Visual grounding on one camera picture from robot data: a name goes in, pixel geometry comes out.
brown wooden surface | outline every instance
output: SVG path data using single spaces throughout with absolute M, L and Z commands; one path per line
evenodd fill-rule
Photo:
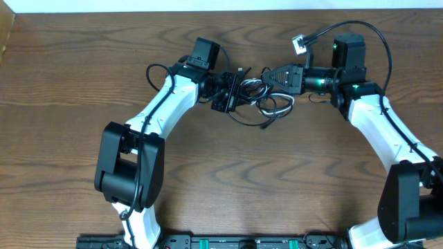
M 80 234 L 122 230 L 93 176 L 105 125 L 125 122 L 155 95 L 148 64 L 172 65 L 201 36 L 224 46 L 233 68 L 252 66 L 257 77 L 264 66 L 303 62 L 293 36 L 348 19 L 385 34 L 394 59 L 392 105 L 443 154 L 441 10 L 19 15 L 0 68 L 0 247 L 72 248 Z M 381 84 L 386 54 L 364 27 L 322 37 L 316 64 L 330 65 L 333 37 L 344 32 L 365 35 L 368 78 Z M 153 76 L 164 80 L 161 70 Z M 252 107 L 239 111 L 260 121 Z M 166 150 L 158 221 L 196 234 L 340 231 L 377 215 L 386 178 L 365 138 L 337 110 L 306 96 L 265 131 L 197 106 Z

white wall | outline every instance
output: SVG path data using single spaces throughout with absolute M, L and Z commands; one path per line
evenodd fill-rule
M 4 0 L 16 13 L 443 8 L 443 0 Z

green terminal block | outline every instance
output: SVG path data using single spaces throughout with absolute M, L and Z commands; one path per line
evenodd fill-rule
M 290 240 L 289 241 L 289 249 L 299 249 L 298 241 L 297 240 Z
M 209 249 L 209 240 L 200 239 L 200 249 Z

connector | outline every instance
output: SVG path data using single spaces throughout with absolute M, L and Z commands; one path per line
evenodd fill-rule
M 296 49 L 297 55 L 304 55 L 307 52 L 305 43 L 303 42 L 304 35 L 300 34 L 292 38 L 293 47 Z
M 285 93 L 300 95 L 302 93 L 302 79 L 304 66 L 289 64 L 263 73 L 263 81 L 271 86 L 278 86 Z

white arm segment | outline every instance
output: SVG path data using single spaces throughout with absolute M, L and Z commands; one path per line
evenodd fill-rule
M 146 127 L 146 134 L 152 132 L 157 133 L 161 138 L 166 139 L 172 128 L 181 116 L 197 102 L 198 85 L 191 82 L 191 79 L 175 75 L 174 92 L 169 95 L 165 102 L 157 109 L 152 116 L 150 124 Z M 171 87 L 171 77 L 167 77 L 163 88 L 154 97 L 154 99 L 134 118 L 128 120 L 126 123 L 131 125 L 131 130 L 139 131 L 150 111 L 163 98 Z M 133 149 L 132 153 L 137 154 L 137 150 Z M 113 203 L 113 207 L 120 214 L 129 207 L 122 203 Z M 154 206 L 143 209 L 142 212 L 134 212 L 129 218 L 129 224 L 135 236 L 136 247 L 140 249 L 152 249 L 160 235 L 160 226 L 155 218 Z M 129 235 L 126 222 L 123 221 L 125 229 L 125 242 L 129 245 L 131 237 Z
M 353 100 L 348 116 L 351 124 L 368 139 L 387 172 L 389 172 L 391 165 L 398 164 L 402 160 L 409 160 L 412 163 L 423 162 L 420 156 L 410 150 L 406 141 L 395 131 L 385 115 L 381 115 L 379 102 L 380 95 L 377 94 L 362 96 L 358 100 Z M 397 126 L 411 141 L 417 143 L 417 148 L 432 161 L 437 154 L 425 147 L 410 132 L 392 110 L 387 97 L 383 97 L 383 104 L 385 108 L 389 108 L 388 114 Z M 352 227 L 349 236 L 353 249 L 380 249 L 395 246 L 384 236 L 377 217 Z

